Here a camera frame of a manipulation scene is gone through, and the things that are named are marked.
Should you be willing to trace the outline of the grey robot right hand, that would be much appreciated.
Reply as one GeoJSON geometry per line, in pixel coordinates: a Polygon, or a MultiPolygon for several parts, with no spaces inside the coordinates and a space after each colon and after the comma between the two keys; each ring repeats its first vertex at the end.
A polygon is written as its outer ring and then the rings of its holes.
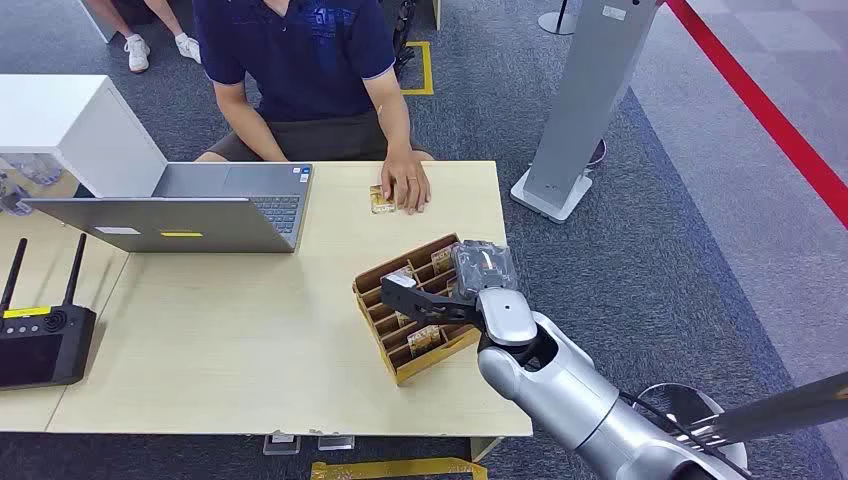
{"type": "Polygon", "coordinates": [[[456,273],[452,297],[474,299],[488,288],[518,289],[518,273],[511,249],[489,241],[465,240],[451,250],[456,273]]]}

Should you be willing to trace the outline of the person's left hand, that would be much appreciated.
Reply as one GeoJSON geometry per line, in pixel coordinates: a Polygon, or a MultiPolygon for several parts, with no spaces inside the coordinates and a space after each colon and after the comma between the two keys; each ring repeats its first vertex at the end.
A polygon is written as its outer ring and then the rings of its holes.
{"type": "Polygon", "coordinates": [[[400,210],[422,212],[431,199],[431,187],[423,162],[433,157],[409,148],[389,150],[381,169],[381,191],[400,210]]]}

